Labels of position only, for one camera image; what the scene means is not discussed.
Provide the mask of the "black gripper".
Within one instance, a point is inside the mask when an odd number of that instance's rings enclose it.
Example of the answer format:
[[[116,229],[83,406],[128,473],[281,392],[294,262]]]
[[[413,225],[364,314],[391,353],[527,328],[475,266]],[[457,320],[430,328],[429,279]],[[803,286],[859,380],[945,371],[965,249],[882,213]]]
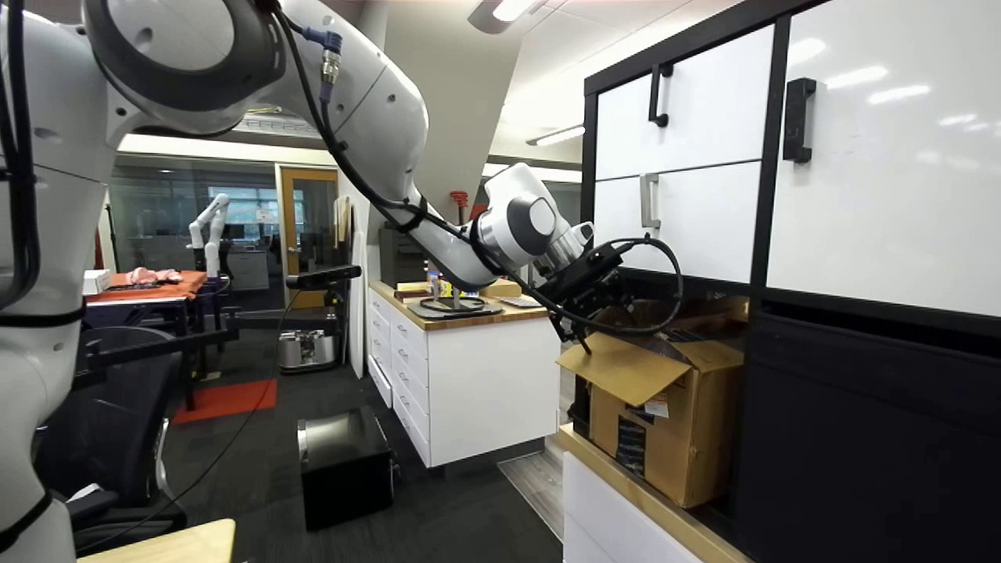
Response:
[[[623,254],[613,244],[600,244],[544,281],[541,294],[554,302],[554,328],[575,331],[589,314],[609,306],[618,298],[613,286],[618,266]]]

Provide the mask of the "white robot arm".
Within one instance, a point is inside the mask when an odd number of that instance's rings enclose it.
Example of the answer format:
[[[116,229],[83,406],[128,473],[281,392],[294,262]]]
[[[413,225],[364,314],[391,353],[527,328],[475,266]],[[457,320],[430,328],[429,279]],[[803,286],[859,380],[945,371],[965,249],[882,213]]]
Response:
[[[71,563],[67,504],[41,480],[38,425],[69,397],[83,270],[124,135],[225,135],[255,103],[313,123],[349,184],[462,289],[513,279],[563,320],[613,273],[527,164],[488,182],[471,225],[416,188],[418,88],[321,0],[80,0],[76,25],[0,2],[4,286],[0,563]]]

